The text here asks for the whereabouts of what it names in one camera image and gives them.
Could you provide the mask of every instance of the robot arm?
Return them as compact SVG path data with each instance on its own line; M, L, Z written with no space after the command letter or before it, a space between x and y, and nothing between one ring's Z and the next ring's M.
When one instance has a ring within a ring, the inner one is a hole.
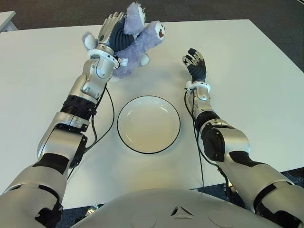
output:
M183 58L192 82L186 87L186 105L203 140L204 153L223 170L247 208L282 227L303 227L304 189L270 165L249 158L249 142L212 110L210 86L205 83L206 66L194 49Z
M82 75L39 143L38 161L0 196L0 227L54 228L61 219L68 169L80 163L87 142L83 132L96 114L112 70L119 67L114 53L134 41L122 32L124 20L125 14L116 12L104 21L98 47L89 50Z

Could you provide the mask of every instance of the triangular logo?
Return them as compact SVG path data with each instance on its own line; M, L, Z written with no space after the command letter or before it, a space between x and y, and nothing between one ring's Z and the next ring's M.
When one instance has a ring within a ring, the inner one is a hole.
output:
M183 206L176 206L171 213L174 219L194 219L193 213L185 209Z

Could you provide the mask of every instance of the floor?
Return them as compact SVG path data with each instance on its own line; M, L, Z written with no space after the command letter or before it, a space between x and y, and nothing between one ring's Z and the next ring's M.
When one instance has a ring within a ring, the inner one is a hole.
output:
M147 22L160 20L250 19L302 71L304 71L304 4L302 0L139 0ZM0 12L16 11L18 29L99 25L115 11L125 11L127 0L0 0ZM284 172L303 186L303 169ZM227 200L223 185L209 186L205 192ZM64 210L57 228L71 227L88 207Z

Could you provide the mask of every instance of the plush toy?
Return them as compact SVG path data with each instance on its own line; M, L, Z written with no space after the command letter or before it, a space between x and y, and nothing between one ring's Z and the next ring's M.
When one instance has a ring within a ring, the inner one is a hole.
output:
M133 35L135 41L126 49L116 52L122 62L119 68L113 70L113 77L123 78L132 74L134 69L147 65L150 61L146 52L162 43L165 37L165 27L159 21L153 21L144 26L145 13L141 5L133 2L129 5L124 24L124 33ZM97 40L87 32L82 37L87 50L97 47Z

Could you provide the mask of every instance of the white table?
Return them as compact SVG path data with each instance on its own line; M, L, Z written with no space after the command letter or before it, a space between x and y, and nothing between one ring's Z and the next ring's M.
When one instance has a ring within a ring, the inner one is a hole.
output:
M11 22L11 19L15 14L15 11L0 12L0 33L18 30L14 23Z
M66 209L106 203L140 189L201 186L192 122L183 102L190 75L181 58L191 47L206 60L214 110L247 135L251 158L279 171L304 166L303 72L249 20L164 25L167 37L149 51L150 64L129 78L109 83L115 124L73 173L63 201ZM83 26L0 34L0 191L35 162L42 134L87 60L81 36L86 31L97 35L99 29ZM168 100L180 115L177 140L158 154L132 151L117 133L121 108L142 95ZM95 118L98 135L111 119L105 95ZM87 136L92 141L90 129ZM203 166L206 185L223 183L214 167L206 162Z

